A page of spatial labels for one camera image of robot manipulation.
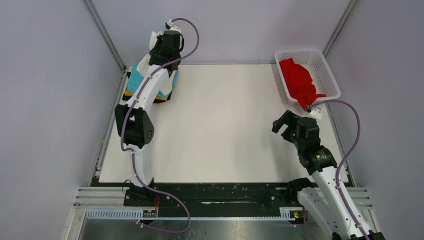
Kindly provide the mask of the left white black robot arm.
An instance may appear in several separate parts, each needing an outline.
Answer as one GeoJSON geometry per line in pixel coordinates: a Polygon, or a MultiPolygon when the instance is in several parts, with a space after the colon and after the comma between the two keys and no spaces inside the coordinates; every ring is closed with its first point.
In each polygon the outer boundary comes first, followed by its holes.
{"type": "Polygon", "coordinates": [[[155,192],[148,145],[155,133],[149,112],[159,97],[167,101],[175,87],[185,40],[179,28],[152,32],[147,53],[130,75],[130,96],[114,109],[120,147],[129,153],[131,194],[144,206],[152,204],[155,192]]]}

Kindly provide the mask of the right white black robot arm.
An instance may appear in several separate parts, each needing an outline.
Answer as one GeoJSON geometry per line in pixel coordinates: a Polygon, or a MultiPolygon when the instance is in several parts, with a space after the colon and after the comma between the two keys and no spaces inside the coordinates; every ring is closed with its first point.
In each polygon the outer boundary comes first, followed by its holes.
{"type": "Polygon", "coordinates": [[[324,196],[320,198],[312,182],[303,177],[288,182],[287,201],[304,207],[331,240],[383,240],[383,233],[367,223],[340,179],[333,154],[321,144],[317,121],[286,110],[271,130],[278,133],[283,126],[287,127],[281,136],[295,146],[299,162],[324,196]]]}

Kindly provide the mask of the white t shirt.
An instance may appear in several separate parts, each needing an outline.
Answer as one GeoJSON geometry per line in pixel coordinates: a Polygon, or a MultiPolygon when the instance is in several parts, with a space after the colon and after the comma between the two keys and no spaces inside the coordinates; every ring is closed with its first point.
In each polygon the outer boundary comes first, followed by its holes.
{"type": "MultiPolygon", "coordinates": [[[[168,62],[181,57],[184,48],[184,37],[179,28],[165,31],[151,32],[149,39],[149,52],[135,64],[133,75],[127,84],[128,90],[134,94],[141,84],[147,79],[149,67],[162,66],[168,62]]],[[[179,62],[167,65],[165,69],[171,77],[159,89],[156,99],[158,101],[168,101],[175,88],[178,78],[179,62]]]]}

